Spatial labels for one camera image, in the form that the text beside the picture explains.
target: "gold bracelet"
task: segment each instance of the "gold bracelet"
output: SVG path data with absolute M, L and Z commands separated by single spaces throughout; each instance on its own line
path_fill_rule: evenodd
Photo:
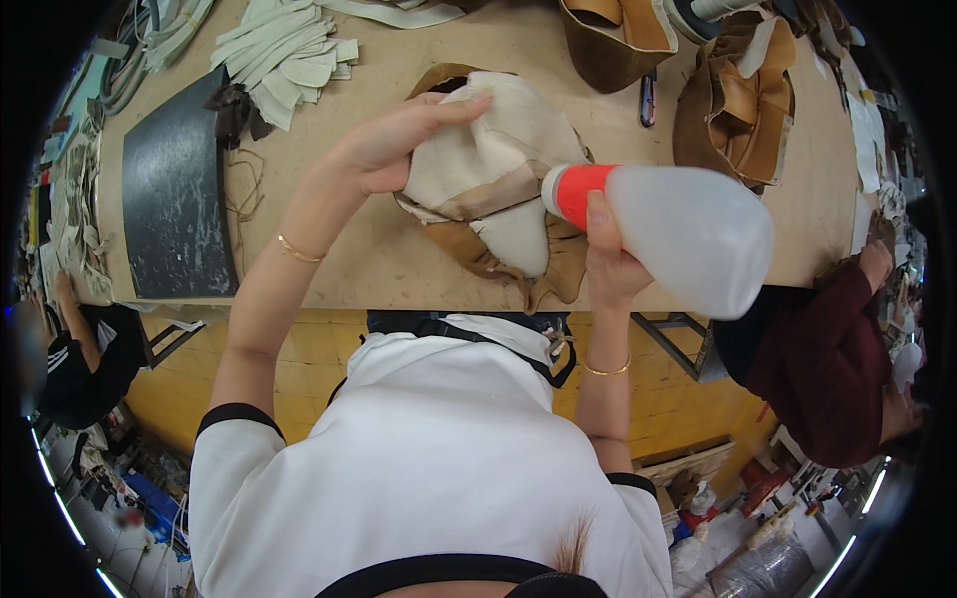
M 310 264 L 316 264 L 325 259 L 325 255 L 322 257 L 309 257 L 308 255 L 303 255 L 297 252 L 296 249 L 289 244 L 289 241 L 287 241 L 281 234 L 277 235 L 277 238 L 279 239 L 279 243 L 282 243 L 282 247 L 285 247 L 286 251 L 292 254 L 295 259 L 301 259 L 302 261 L 307 261 Z
M 585 360 L 582 360 L 582 367 L 588 370 L 590 373 L 596 376 L 617 376 L 618 374 L 623 374 L 628 371 L 628 368 L 632 365 L 632 351 L 628 351 L 628 362 L 622 367 L 615 371 L 598 371 L 597 369 L 591 369 L 588 364 L 585 363 Z

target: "plastic squeeze bottle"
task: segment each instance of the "plastic squeeze bottle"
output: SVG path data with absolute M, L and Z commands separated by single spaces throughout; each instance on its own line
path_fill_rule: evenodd
M 542 181 L 542 200 L 585 230 L 592 189 L 604 191 L 625 251 L 687 311 L 737 320 L 758 297 L 774 225 L 738 181 L 690 166 L 556 166 Z

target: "floor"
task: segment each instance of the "floor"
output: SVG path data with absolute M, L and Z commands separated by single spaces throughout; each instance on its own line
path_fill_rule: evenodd
M 166 327 L 159 318 L 144 316 L 143 320 L 150 336 Z M 590 314 L 572 314 L 568 323 L 580 354 L 585 354 Z M 157 369 L 140 372 L 125 398 L 147 429 L 186 454 L 192 452 L 196 429 L 207 410 L 226 331 L 225 321 L 207 326 Z M 276 371 L 276 421 L 290 443 L 303 440 L 323 414 L 329 393 L 345 376 L 345 363 L 365 332 L 365 311 L 299 311 L 279 353 Z M 676 328 L 665 333 L 694 358 L 701 337 L 693 330 Z M 730 378 L 706 385 L 692 382 L 633 322 L 629 337 L 633 356 L 632 458 L 730 434 L 737 447 L 712 486 L 719 497 L 734 492 L 741 467 L 761 450 L 774 429 L 773 413 L 761 417 L 764 403 Z M 581 378 L 579 365 L 565 387 L 555 391 L 553 411 L 572 421 Z

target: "woman's left hand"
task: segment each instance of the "woman's left hand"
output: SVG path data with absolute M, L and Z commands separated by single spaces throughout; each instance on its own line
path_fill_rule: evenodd
M 492 104 L 487 95 L 440 103 L 445 97 L 421 94 L 363 122 L 336 144 L 328 159 L 354 177 L 363 196 L 402 190 L 418 145 L 441 126 L 474 121 Z
M 654 279 L 640 261 L 621 249 L 621 231 L 609 210 L 605 194 L 589 191 L 589 252 L 585 271 L 589 275 L 591 311 L 631 311 L 634 296 Z

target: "wooden table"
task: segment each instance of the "wooden table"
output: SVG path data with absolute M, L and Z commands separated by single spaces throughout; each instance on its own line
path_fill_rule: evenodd
M 117 301 L 137 301 L 122 227 L 123 136 L 208 71 L 215 37 L 237 26 L 245 6 L 245 0 L 217 2 L 180 61 L 160 76 L 147 77 L 121 114 L 106 122 L 97 212 L 100 233 L 116 236 L 106 262 Z M 353 69 L 352 80 L 331 81 L 318 104 L 300 106 L 291 132 L 276 130 L 255 143 L 245 134 L 242 147 L 265 159 L 260 185 L 265 199 L 253 220 L 241 224 L 238 231 L 231 215 L 234 245 L 242 239 L 242 247 L 234 251 L 240 279 L 272 239 L 288 198 L 309 165 L 356 123 L 401 101 L 438 62 L 461 62 L 527 78 L 565 111 L 599 163 L 673 163 L 675 107 L 684 81 L 694 70 L 698 49 L 683 37 L 678 54 L 658 66 L 657 124 L 649 130 L 638 123 L 638 84 L 600 95 L 575 72 L 554 1 L 496 1 L 455 21 L 415 31 L 331 14 L 337 37 L 359 39 L 359 65 Z M 790 69 L 796 116 L 784 175 L 780 186 L 767 188 L 763 201 L 776 235 L 768 283 L 810 286 L 814 274 L 849 252 L 857 168 L 851 123 L 841 108 L 834 76 L 828 73 L 825 78 L 817 70 L 807 38 L 797 40 L 797 49 L 797 63 Z M 252 187 L 245 166 L 229 167 L 225 180 L 232 198 L 245 197 Z M 474 311 L 521 310 L 522 305 L 514 285 L 463 271 L 422 235 L 419 225 L 390 195 L 373 195 L 359 210 L 332 247 L 303 302 L 304 307 Z M 571 306 L 551 295 L 542 303 L 543 310 L 588 308 L 585 284 Z M 656 284 L 634 302 L 635 311 L 682 308 Z

